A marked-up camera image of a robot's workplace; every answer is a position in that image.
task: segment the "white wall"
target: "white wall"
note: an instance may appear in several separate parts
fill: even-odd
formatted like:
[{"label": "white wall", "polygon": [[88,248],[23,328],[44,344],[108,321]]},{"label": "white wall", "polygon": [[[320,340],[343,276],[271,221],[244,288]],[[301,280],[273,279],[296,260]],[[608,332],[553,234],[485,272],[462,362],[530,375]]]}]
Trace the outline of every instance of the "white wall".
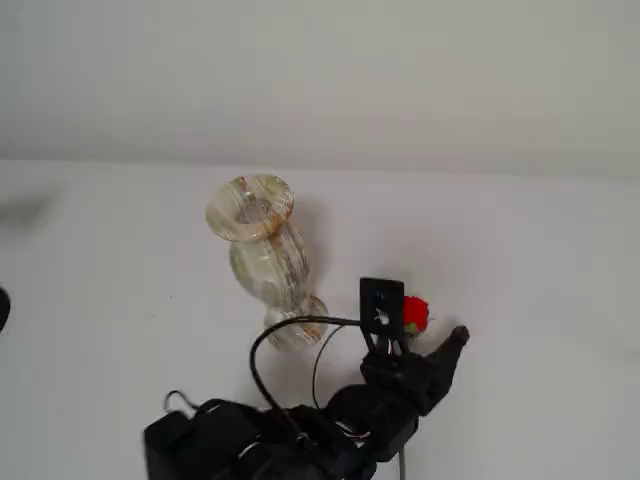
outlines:
[{"label": "white wall", "polygon": [[[0,162],[0,213],[32,206],[0,215],[3,479],[142,480],[140,432],[171,388],[261,404],[247,355],[264,309],[204,220],[240,171]],[[408,445],[409,479],[640,478],[640,186],[279,174],[332,313],[357,315],[358,278],[385,275],[431,300],[433,337],[452,319],[471,330],[450,396]],[[314,352],[261,353],[277,398],[308,403]],[[336,337],[321,401],[363,353],[357,331]]]},{"label": "white wall", "polygon": [[629,0],[4,0],[0,156],[640,178]]}]

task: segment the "vase base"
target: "vase base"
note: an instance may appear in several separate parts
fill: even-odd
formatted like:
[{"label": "vase base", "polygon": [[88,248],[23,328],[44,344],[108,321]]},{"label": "vase base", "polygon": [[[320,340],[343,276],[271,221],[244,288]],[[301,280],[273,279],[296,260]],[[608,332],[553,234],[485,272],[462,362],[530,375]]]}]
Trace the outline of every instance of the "vase base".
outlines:
[{"label": "vase base", "polygon": [[[267,310],[264,319],[264,326],[268,328],[287,318],[299,317],[302,315],[326,316],[327,307],[322,300],[313,295],[301,306],[290,310],[283,311],[275,308]],[[269,342],[283,352],[294,352],[318,343],[327,330],[326,324],[307,323],[300,325],[289,325],[283,327],[277,332],[269,335]]]}]

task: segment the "glass vase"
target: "glass vase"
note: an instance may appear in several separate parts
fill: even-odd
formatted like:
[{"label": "glass vase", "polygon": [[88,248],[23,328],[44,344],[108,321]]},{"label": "glass vase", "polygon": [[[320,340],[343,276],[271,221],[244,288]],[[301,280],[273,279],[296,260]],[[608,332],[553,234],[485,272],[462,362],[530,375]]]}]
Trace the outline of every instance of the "glass vase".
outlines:
[{"label": "glass vase", "polygon": [[[212,196],[206,209],[211,230],[231,242],[231,269],[244,289],[267,305],[265,328],[295,316],[323,316],[322,301],[309,292],[311,267],[300,232],[289,221],[293,193],[273,175],[237,177]],[[318,342],[326,325],[284,327],[269,336],[279,350]]]}]

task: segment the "white table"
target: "white table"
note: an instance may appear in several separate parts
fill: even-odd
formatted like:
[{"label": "white table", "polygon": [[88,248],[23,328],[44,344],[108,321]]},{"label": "white table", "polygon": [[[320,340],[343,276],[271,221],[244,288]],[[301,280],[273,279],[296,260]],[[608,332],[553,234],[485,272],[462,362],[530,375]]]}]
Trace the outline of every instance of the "white table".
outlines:
[{"label": "white table", "polygon": [[[184,389],[263,404],[248,348],[263,306],[204,221],[209,192],[251,169],[0,162],[0,476],[143,479],[142,429]],[[431,301],[436,338],[471,330],[451,394],[407,446],[410,479],[640,476],[640,186],[411,173],[277,172],[296,193],[318,293],[357,316],[358,278]],[[338,335],[325,401],[364,345]],[[260,368],[310,402],[314,351],[270,346]],[[395,478],[396,465],[377,478]]]}]

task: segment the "black object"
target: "black object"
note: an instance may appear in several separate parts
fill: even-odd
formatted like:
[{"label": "black object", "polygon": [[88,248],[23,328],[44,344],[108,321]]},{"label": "black object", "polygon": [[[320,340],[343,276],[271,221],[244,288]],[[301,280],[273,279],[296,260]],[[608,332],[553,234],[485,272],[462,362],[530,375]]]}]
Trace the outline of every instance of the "black object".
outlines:
[{"label": "black object", "polygon": [[[367,294],[382,285],[363,283]],[[369,327],[379,320],[371,318],[372,312],[379,317],[376,309],[386,314],[389,323],[402,322],[394,309],[401,290],[398,285],[384,287],[391,297],[363,303],[365,338],[375,334],[380,340],[382,332],[394,336],[397,331],[395,326]],[[391,336],[386,337],[389,342],[402,341]],[[377,462],[391,460],[416,432],[419,417],[448,393],[468,339],[467,329],[457,327],[426,357],[370,348],[360,367],[365,384],[339,390],[324,409],[286,410],[287,419],[303,432],[295,440],[279,408],[259,412],[214,399],[198,406],[191,418],[171,412],[144,432],[149,479],[368,480]]]},{"label": "black object", "polygon": [[3,288],[0,288],[0,332],[7,323],[9,311],[11,310],[11,300],[9,294]]}]

